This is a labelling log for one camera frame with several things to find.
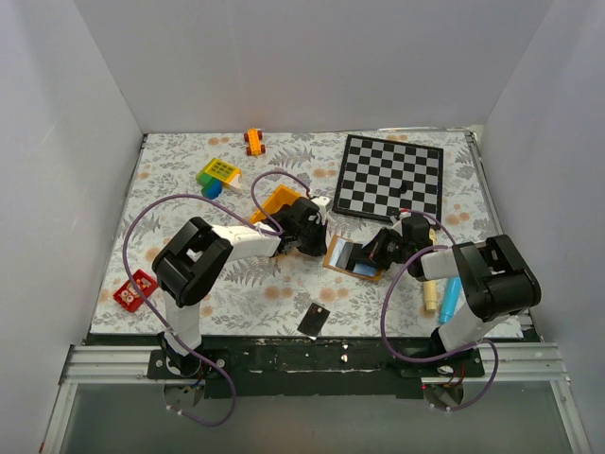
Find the tan leather card holder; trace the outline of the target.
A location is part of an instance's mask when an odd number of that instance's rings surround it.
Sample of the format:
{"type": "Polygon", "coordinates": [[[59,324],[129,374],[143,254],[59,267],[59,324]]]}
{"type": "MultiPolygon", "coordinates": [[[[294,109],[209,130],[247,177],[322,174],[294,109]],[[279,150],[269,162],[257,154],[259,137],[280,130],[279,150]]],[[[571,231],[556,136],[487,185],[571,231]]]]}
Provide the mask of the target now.
{"type": "Polygon", "coordinates": [[[362,244],[342,236],[333,236],[323,260],[323,267],[358,279],[377,282],[382,272],[354,258],[360,252],[362,244]]]}

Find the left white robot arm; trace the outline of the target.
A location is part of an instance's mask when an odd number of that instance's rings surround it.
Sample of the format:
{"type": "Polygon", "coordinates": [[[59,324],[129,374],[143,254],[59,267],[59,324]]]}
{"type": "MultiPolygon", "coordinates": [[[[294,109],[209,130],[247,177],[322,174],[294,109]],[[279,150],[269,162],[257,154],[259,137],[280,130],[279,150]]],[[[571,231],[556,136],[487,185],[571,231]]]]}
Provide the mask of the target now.
{"type": "Polygon", "coordinates": [[[273,215],[283,232],[266,219],[253,226],[213,226],[202,218],[189,219],[155,258],[152,270],[164,294],[169,327],[165,343],[172,352],[168,366],[182,378],[194,376],[201,365],[200,302],[210,292],[224,266],[254,257],[275,257],[296,249],[309,256],[327,252],[327,208],[331,200],[320,196],[297,198],[273,215]]]}

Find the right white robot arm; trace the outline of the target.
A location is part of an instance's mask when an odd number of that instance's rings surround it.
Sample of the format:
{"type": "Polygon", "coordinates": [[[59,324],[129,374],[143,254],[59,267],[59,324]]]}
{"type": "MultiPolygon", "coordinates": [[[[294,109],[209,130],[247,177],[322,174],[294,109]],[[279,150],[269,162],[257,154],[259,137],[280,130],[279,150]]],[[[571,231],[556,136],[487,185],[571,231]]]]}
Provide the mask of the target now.
{"type": "Polygon", "coordinates": [[[404,209],[390,227],[382,228],[364,245],[354,245],[347,266],[363,264],[386,271],[390,265],[402,268],[393,278],[380,316],[380,333],[390,354],[401,361],[424,364],[437,375],[450,375],[462,363],[463,352],[478,345],[486,334],[509,317],[539,304],[540,284],[507,235],[451,245],[433,243],[429,232],[436,217],[404,209]],[[431,334],[422,357],[408,357],[389,343],[386,316],[391,294],[404,273],[420,282],[458,278],[466,298],[451,319],[431,334]]]}

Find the dark credit card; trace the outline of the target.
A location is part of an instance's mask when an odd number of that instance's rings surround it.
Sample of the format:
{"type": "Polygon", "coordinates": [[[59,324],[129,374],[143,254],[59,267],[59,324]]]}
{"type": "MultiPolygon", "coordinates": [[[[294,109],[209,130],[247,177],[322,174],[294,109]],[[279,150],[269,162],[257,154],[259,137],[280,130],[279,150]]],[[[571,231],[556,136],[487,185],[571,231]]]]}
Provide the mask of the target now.
{"type": "Polygon", "coordinates": [[[325,325],[330,311],[316,303],[312,303],[305,312],[297,330],[309,338],[315,339],[325,325]]]}
{"type": "Polygon", "coordinates": [[[346,271],[354,270],[362,249],[363,247],[360,243],[347,242],[345,244],[339,260],[346,271]]]}

